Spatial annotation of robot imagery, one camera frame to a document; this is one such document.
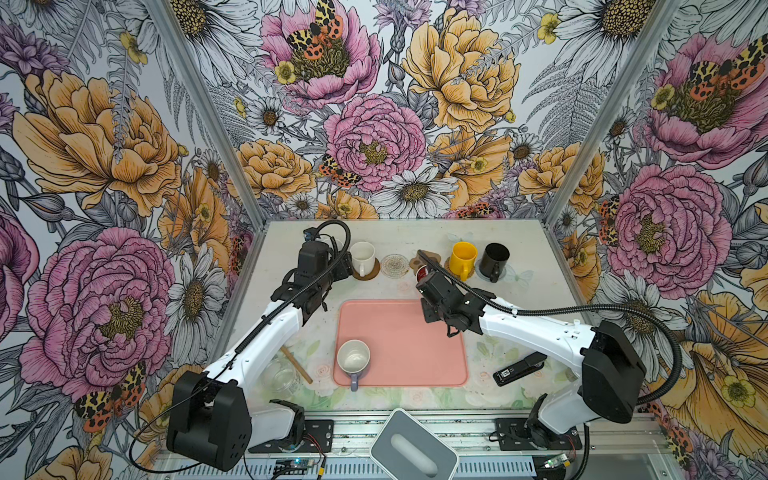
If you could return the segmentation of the dark brown round coaster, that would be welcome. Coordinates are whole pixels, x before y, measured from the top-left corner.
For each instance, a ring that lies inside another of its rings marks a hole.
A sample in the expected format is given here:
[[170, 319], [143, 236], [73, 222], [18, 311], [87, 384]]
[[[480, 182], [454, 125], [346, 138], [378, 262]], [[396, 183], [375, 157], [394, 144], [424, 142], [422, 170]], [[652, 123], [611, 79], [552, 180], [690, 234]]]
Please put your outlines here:
[[353, 276], [356, 280], [359, 280], [359, 281], [370, 281], [375, 279], [379, 275], [380, 271], [381, 271], [380, 262], [379, 262], [379, 259], [376, 258], [373, 269], [369, 274], [363, 276], [363, 275], [360, 275], [356, 270], [353, 270]]

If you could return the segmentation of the yellow mug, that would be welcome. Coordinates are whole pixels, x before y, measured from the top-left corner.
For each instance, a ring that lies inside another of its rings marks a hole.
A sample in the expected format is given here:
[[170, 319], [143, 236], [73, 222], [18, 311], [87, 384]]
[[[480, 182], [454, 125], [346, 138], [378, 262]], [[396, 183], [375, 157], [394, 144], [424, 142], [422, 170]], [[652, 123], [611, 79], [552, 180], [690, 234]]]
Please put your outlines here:
[[455, 243], [449, 257], [451, 259], [452, 269], [455, 272], [458, 272], [459, 265], [462, 265], [463, 275], [466, 276], [470, 269], [470, 265], [476, 263], [477, 255], [478, 250], [474, 244], [465, 241]]

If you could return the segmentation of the red inside white mug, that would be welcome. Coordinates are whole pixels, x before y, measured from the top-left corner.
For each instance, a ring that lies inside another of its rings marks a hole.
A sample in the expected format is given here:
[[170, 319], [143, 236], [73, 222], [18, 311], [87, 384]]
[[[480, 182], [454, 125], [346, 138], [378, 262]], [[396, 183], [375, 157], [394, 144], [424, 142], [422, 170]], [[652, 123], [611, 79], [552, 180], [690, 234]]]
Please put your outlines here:
[[416, 273], [416, 279], [418, 282], [420, 282], [424, 277], [426, 277], [430, 273], [430, 269], [428, 265], [422, 265], [419, 267]]

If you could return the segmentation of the white patterned round coaster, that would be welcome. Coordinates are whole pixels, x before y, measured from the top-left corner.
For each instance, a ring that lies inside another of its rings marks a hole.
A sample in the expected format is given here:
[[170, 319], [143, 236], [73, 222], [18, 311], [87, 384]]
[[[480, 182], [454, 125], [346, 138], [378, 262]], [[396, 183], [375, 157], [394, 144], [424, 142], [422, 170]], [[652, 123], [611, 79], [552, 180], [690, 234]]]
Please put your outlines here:
[[409, 260], [400, 254], [390, 254], [380, 261], [381, 271], [388, 278], [399, 279], [410, 270]]

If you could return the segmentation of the paw shaped cork coaster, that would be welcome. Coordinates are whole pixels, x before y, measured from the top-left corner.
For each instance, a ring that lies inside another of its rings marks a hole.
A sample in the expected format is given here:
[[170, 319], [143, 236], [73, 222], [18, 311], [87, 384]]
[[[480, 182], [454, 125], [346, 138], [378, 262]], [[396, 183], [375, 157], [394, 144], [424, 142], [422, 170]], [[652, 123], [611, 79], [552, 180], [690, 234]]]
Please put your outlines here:
[[422, 251], [422, 255], [417, 253], [414, 257], [412, 257], [409, 261], [409, 267], [411, 268], [412, 272], [417, 275], [420, 271], [426, 269], [429, 270], [429, 267], [432, 263], [440, 263], [441, 262], [441, 256], [435, 252], [431, 251]]

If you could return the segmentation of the black mug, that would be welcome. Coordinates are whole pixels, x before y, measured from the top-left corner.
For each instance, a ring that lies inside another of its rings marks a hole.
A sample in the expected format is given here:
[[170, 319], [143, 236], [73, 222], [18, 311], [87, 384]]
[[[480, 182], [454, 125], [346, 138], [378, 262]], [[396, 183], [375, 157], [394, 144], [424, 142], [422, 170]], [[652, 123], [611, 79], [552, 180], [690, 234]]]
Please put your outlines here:
[[489, 243], [480, 260], [479, 272], [491, 283], [497, 283], [510, 258], [509, 249], [501, 243]]

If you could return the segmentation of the white mug purple handle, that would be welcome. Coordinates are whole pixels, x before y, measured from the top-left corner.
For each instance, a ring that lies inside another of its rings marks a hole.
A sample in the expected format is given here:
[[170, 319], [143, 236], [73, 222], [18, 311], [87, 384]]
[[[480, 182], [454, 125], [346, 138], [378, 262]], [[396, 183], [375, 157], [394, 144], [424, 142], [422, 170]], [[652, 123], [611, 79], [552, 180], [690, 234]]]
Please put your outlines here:
[[336, 356], [336, 363], [350, 380], [350, 390], [357, 392], [360, 380], [366, 374], [371, 360], [369, 346], [357, 339], [343, 343]]

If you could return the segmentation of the woven rattan round coaster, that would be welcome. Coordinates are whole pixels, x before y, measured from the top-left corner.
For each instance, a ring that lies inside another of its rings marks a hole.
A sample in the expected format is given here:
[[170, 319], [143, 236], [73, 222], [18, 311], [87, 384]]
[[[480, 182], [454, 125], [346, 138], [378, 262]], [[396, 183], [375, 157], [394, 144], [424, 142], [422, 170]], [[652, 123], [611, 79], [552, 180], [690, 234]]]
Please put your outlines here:
[[462, 265], [459, 265], [458, 272], [455, 272], [452, 269], [452, 263], [451, 263], [451, 259], [450, 258], [445, 260], [445, 262], [443, 263], [443, 267], [448, 271], [448, 273], [453, 278], [456, 278], [457, 280], [461, 280], [461, 281], [467, 281], [468, 279], [472, 278], [475, 275], [475, 272], [476, 272], [476, 268], [475, 268], [475, 264], [474, 263], [472, 263], [470, 265], [470, 269], [469, 269], [469, 271], [468, 271], [466, 276], [463, 275]]

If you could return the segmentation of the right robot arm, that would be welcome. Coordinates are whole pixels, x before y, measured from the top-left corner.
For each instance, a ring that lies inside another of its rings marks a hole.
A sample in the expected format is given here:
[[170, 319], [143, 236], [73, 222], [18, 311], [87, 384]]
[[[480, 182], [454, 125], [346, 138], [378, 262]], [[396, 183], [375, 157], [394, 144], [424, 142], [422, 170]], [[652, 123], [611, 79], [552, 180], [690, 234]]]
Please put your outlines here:
[[427, 274], [416, 289], [425, 320], [444, 322], [448, 335], [471, 331], [510, 340], [566, 365], [576, 375], [569, 386], [537, 399], [522, 435], [542, 445], [579, 423], [632, 420], [645, 367], [618, 326], [525, 313], [490, 292], [463, 293], [439, 272]]

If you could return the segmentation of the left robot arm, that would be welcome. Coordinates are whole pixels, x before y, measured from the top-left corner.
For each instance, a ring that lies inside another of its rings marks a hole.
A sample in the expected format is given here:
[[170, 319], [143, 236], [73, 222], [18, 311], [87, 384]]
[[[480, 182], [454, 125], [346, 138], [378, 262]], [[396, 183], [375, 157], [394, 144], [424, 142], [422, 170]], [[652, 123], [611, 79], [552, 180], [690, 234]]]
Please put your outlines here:
[[351, 274], [346, 248], [336, 251], [319, 240], [305, 242], [296, 268], [283, 278], [239, 343], [202, 372], [187, 372], [175, 383], [167, 449], [228, 471], [250, 448], [301, 445], [306, 435], [302, 407], [272, 400], [252, 412], [246, 395], [287, 340], [324, 306], [333, 283]]

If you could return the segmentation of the pink tray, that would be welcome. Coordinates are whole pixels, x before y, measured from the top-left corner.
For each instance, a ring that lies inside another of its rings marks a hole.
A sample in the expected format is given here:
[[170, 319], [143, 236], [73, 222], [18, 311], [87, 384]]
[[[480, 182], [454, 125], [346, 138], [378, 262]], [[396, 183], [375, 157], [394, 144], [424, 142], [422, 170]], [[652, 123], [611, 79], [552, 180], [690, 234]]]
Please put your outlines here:
[[443, 323], [425, 321], [416, 300], [350, 300], [342, 304], [336, 346], [366, 343], [371, 361], [362, 387], [461, 387], [468, 380], [461, 336]]

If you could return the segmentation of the black stapler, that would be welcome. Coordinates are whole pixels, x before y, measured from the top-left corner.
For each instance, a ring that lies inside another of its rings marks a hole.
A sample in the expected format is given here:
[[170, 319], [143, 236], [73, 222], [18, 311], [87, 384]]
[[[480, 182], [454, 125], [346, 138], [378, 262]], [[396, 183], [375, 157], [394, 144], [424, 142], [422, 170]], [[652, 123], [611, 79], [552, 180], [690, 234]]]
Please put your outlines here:
[[493, 374], [493, 380], [499, 387], [520, 380], [530, 374], [540, 371], [547, 360], [547, 356], [540, 352], [533, 352], [523, 359], [508, 365]]

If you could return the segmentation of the wooden mallet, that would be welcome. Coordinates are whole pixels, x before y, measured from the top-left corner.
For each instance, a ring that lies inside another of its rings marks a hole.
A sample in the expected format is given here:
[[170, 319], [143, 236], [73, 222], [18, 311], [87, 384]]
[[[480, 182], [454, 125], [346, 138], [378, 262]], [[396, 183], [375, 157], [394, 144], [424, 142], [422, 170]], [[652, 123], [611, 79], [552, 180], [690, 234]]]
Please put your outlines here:
[[282, 346], [280, 348], [280, 351], [283, 353], [286, 359], [291, 363], [291, 365], [296, 369], [296, 371], [299, 373], [299, 375], [304, 379], [304, 381], [307, 384], [311, 385], [314, 383], [313, 378], [304, 369], [304, 367], [298, 362], [298, 360], [295, 358], [295, 356], [290, 352], [290, 350], [287, 347]]

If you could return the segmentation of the clear glass jar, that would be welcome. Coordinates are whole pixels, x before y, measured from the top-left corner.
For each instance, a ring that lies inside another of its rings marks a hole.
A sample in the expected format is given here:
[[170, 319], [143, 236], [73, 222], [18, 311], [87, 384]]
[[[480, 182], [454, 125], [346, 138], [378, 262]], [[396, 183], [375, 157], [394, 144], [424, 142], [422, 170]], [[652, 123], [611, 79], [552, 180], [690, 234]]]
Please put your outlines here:
[[302, 377], [296, 368], [282, 358], [274, 359], [264, 371], [264, 385], [272, 398], [287, 399], [301, 386]]

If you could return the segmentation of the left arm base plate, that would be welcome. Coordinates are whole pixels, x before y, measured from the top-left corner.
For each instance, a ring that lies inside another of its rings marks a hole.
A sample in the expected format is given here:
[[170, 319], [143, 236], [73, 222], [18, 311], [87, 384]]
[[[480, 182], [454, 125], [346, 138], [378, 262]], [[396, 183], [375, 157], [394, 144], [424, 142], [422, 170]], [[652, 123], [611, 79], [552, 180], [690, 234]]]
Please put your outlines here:
[[320, 444], [323, 453], [332, 449], [335, 423], [330, 419], [305, 421], [305, 435], [298, 444], [289, 444], [286, 440], [272, 440], [248, 448], [250, 454], [317, 454], [317, 447], [309, 436]]

